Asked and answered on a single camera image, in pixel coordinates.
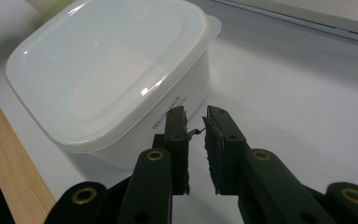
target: wooden table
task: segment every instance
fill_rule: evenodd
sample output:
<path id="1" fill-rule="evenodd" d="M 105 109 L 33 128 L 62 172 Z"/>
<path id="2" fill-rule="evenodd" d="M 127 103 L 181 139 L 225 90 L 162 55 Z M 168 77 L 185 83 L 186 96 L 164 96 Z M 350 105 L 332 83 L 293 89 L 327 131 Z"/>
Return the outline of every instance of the wooden table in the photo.
<path id="1" fill-rule="evenodd" d="M 16 223 L 43 223 L 55 204 L 1 109 L 0 188 Z"/>

